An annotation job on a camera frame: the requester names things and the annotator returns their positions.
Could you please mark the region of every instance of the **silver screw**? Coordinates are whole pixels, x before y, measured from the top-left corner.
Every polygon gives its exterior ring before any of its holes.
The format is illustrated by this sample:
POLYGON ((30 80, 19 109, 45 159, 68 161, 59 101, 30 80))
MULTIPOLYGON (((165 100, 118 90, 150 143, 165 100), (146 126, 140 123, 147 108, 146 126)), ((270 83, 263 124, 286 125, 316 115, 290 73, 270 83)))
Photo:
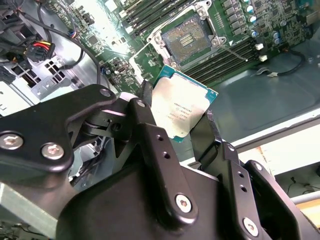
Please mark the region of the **silver screw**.
POLYGON ((144 107, 146 106, 146 105, 145 105, 142 101, 140 101, 140 100, 139 100, 137 103, 138 103, 138 105, 139 105, 140 107, 143 107, 143 108, 144 108, 144 107))
POLYGON ((254 163, 254 165, 259 171, 262 171, 262 166, 260 164, 254 163))
POLYGON ((232 146, 230 143, 228 143, 227 146, 232 152, 235 150, 234 146, 232 146))
POLYGON ((258 228, 255 225, 255 223, 250 220, 249 218, 245 217, 243 219, 243 225, 245 227, 245 229, 254 237, 257 237, 259 234, 258 228))
POLYGON ((175 62, 172 62, 172 63, 170 63, 170 66, 173 67, 173 68, 176 68, 177 64, 175 62))
POLYGON ((218 41, 217 39, 213 39, 211 43, 212 43, 212 45, 215 46, 215 47, 216 47, 216 46, 219 46, 219 41, 218 41))
POLYGON ((111 94, 107 89, 100 89, 100 93, 105 97, 110 97, 111 94))
POLYGON ((155 41, 157 44, 160 44, 161 41, 162 41, 162 37, 161 37, 161 36, 156 36, 156 37, 154 38, 154 41, 155 41))
POLYGON ((203 17, 206 13, 205 13, 205 11, 203 9, 200 9, 198 11, 198 14, 199 14, 200 17, 203 17))
POLYGON ((177 195, 175 197, 175 203, 180 208, 180 210, 184 213, 189 213, 191 211, 192 205, 190 200, 184 195, 177 195))
POLYGON ((24 144, 22 137, 17 134, 9 133, 0 136, 0 148, 6 150, 16 150, 24 144))
POLYGON ((63 155, 65 154, 65 151, 62 148, 62 146, 55 143, 51 143, 51 144, 45 145, 42 148, 41 153, 47 159, 58 160, 63 157, 63 155))

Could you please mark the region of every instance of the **green circuit board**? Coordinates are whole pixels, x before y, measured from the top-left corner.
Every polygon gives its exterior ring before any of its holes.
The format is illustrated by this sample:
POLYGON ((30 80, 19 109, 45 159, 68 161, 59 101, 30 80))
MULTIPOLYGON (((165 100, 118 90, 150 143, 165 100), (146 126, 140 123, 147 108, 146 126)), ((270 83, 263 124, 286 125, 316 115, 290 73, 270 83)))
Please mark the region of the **green circuit board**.
MULTIPOLYGON (((77 39, 95 54, 102 73, 119 92, 135 93, 140 87, 141 79, 137 79, 135 69, 129 63, 137 53, 135 62, 142 78, 151 82, 156 80, 164 59, 152 44, 145 45, 148 36, 159 26, 162 38, 167 41, 165 48, 171 54, 170 60, 174 59, 174 64, 178 62, 178 70, 211 88, 259 64, 259 55, 271 58, 283 47, 293 47, 306 39, 306 30, 297 18, 305 8, 295 0, 55 1, 68 10, 77 26, 77 39), (207 18, 201 18, 194 10, 181 15, 191 5, 200 2, 210 4, 207 18), (183 29, 183 24, 187 26, 191 22, 197 28, 192 34, 185 30, 187 27, 183 29), (183 31, 186 33, 180 38, 181 46, 177 50, 177 36, 183 31), (211 41, 216 36, 225 38, 223 48, 214 49, 212 46, 211 41), (257 41, 264 44, 263 52, 254 49, 257 41), (248 61, 235 57, 225 48, 240 56, 243 54, 248 61), (209 68, 212 70, 199 73, 209 68)), ((47 8, 71 28, 72 23, 55 1, 49 1, 47 8)))

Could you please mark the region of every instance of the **black cable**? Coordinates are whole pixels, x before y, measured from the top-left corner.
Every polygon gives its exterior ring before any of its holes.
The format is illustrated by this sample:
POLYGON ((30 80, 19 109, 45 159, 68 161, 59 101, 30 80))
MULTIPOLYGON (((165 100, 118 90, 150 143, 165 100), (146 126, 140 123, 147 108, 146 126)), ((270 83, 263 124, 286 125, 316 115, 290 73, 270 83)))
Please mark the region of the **black cable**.
POLYGON ((77 61, 75 61, 74 63, 69 64, 69 65, 64 65, 64 66, 60 67, 60 69, 61 70, 73 69, 75 66, 77 66, 82 61, 82 59, 84 58, 84 55, 85 55, 85 52, 81 49, 81 53, 80 53, 79 59, 77 61))
POLYGON ((34 232, 34 231, 30 231, 30 230, 29 230, 29 227, 26 228, 27 230, 25 230, 22 226, 20 226, 20 228, 21 228, 24 232, 29 233, 29 234, 35 234, 35 235, 38 235, 38 236, 45 236, 45 235, 43 235, 43 234, 41 234, 41 233, 34 232))
MULTIPOLYGON (((73 39, 73 38, 70 38, 67 34, 59 31, 59 30, 56 30, 54 28, 51 28, 50 26, 47 26, 41 22, 39 22, 38 20, 36 20, 35 18, 33 18, 32 16, 30 16, 29 14, 25 13, 25 12, 20 12, 24 17, 25 19, 29 20, 30 22, 33 22, 34 24, 37 24, 39 25, 40 27, 43 27, 43 28, 46 28, 47 30, 55 33, 55 34, 58 34, 66 39, 68 39, 69 41, 71 41, 72 43, 76 44, 79 48, 81 48, 91 59, 92 61, 94 62, 94 64, 96 65, 96 83, 97 84, 101 84, 101 71, 100 71, 100 63, 99 61, 96 59, 96 57, 88 50, 86 49, 81 43, 79 43, 77 40, 73 39)), ((110 84, 108 81, 106 81, 107 83, 107 87, 110 89, 110 84)))
POLYGON ((289 195, 290 188, 291 188, 291 186, 294 185, 294 184, 296 184, 296 182, 293 182, 293 183, 291 183, 291 184, 289 185, 288 190, 286 191, 286 194, 287 194, 287 195, 289 195))
POLYGON ((74 178, 70 184, 72 186, 75 186, 77 185, 77 183, 83 179, 86 175, 88 175, 93 169, 95 166, 97 166, 98 164, 100 164, 104 159, 105 159, 105 156, 106 156, 106 149, 103 148, 100 152, 99 155, 97 155, 96 157, 94 157, 92 160, 90 161, 87 161, 85 162, 85 164, 83 164, 80 172, 79 172, 79 176, 74 178))
POLYGON ((23 39, 23 40, 21 40, 18 44, 17 44, 17 46, 21 46, 21 45, 23 45, 23 44, 25 44, 25 43, 27 43, 28 41, 33 41, 33 40, 36 40, 36 36, 28 36, 28 37, 26 37, 25 39, 23 39))
POLYGON ((312 190, 306 190, 302 193, 302 195, 306 194, 307 192, 310 192, 310 193, 314 193, 315 191, 312 191, 312 190))
POLYGON ((279 72, 278 73, 279 77, 295 73, 297 70, 299 70, 301 67, 303 67, 306 63, 306 57, 301 52, 289 50, 288 53, 300 57, 301 60, 300 60, 299 64, 297 66, 295 66, 293 69, 291 69, 289 71, 285 71, 285 72, 279 72))
POLYGON ((269 77, 288 76, 288 75, 291 75, 291 74, 295 73, 296 71, 298 71, 300 68, 302 68, 306 64, 306 61, 307 61, 306 60, 306 56, 303 55, 301 52, 294 51, 294 50, 291 50, 291 49, 286 50, 285 52, 300 57, 300 62, 298 63, 297 66, 295 66, 291 70, 285 71, 285 72, 271 72, 270 70, 268 70, 268 71, 263 71, 263 73, 267 74, 269 77))
MULTIPOLYGON (((43 4, 42 4, 41 2, 39 2, 39 3, 38 3, 38 7, 37 7, 37 9, 36 9, 36 12, 37 12, 37 14, 38 14, 39 22, 42 23, 42 24, 45 24, 45 22, 44 22, 44 20, 43 20, 43 18, 42 18, 42 14, 41 14, 41 8, 42 8, 42 7, 43 7, 43 4)), ((46 35, 46 40, 47 40, 48 42, 52 43, 51 33, 50 33, 47 29, 45 29, 45 28, 43 28, 43 30, 44 30, 44 33, 45 33, 45 35, 46 35)))

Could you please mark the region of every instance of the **yellow wire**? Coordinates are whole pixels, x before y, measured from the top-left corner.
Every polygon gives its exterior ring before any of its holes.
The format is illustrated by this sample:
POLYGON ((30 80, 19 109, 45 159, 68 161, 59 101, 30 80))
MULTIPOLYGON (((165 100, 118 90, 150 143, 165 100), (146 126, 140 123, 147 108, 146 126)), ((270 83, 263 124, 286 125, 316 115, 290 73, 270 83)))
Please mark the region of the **yellow wire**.
POLYGON ((40 44, 45 44, 45 45, 51 45, 50 42, 47 42, 47 41, 37 41, 37 43, 40 43, 40 44))

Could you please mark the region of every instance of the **motherboard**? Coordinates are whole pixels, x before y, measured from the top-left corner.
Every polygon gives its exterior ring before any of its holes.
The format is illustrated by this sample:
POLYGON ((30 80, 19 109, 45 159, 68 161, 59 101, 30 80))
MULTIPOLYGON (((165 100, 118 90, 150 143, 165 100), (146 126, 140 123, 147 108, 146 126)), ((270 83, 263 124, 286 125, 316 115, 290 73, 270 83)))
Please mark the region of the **motherboard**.
POLYGON ((311 0, 52 0, 46 7, 119 92, 154 82, 164 65, 209 88, 304 42, 311 0))

